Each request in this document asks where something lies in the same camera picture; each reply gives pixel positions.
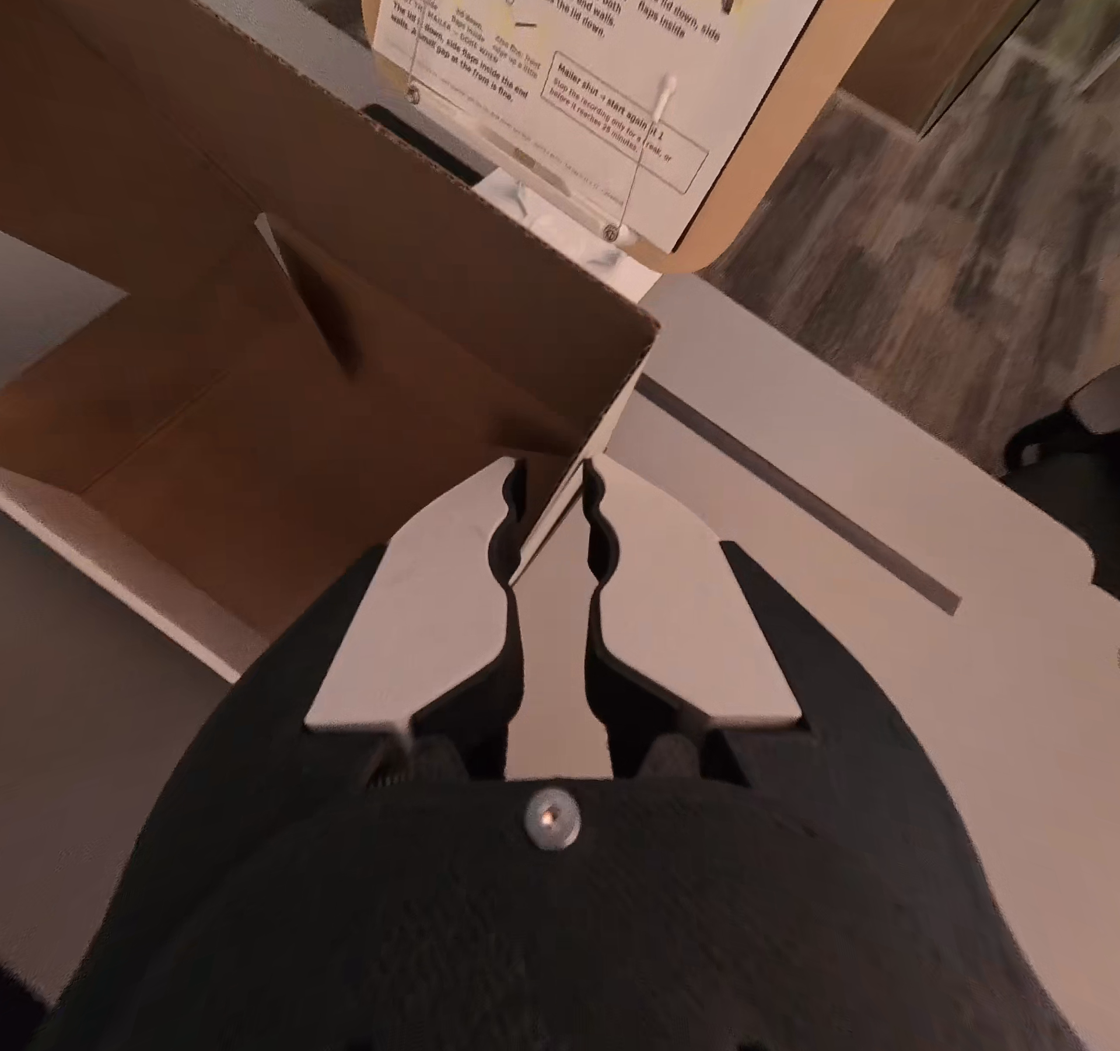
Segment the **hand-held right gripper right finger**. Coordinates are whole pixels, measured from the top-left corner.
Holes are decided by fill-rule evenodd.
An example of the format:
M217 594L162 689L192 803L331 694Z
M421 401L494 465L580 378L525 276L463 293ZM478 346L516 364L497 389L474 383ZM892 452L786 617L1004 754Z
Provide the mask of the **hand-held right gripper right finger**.
M713 529L605 454L584 462L581 502L596 582L584 691L612 775L637 776L665 735L704 763L716 732L799 725L801 706Z

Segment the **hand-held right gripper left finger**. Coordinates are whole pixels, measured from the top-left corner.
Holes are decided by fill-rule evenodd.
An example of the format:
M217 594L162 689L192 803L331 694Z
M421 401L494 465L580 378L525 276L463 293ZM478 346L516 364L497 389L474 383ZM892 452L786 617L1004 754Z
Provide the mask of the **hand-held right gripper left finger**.
M528 464L500 457L388 542L304 726L411 747L442 737L470 776L503 780L524 697L511 582L521 562Z

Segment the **white cardboard mailer box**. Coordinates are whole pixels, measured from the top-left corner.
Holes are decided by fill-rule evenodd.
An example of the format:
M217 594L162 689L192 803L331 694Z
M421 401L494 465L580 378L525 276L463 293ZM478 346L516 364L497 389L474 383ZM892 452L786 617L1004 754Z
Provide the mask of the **white cardboard mailer box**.
M1 212L122 294L2 385L2 510L228 681L503 456L536 554L660 328L198 0L2 0Z

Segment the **black office chair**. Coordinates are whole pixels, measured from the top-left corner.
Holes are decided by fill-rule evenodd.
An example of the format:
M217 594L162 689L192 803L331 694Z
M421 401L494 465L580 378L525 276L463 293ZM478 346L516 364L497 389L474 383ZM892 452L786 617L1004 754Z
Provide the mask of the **black office chair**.
M1001 481L1014 485L1024 473L1056 471L1065 457L1088 457L1107 483L1118 487L1118 365L1091 378L1056 412L1018 429L1004 447Z

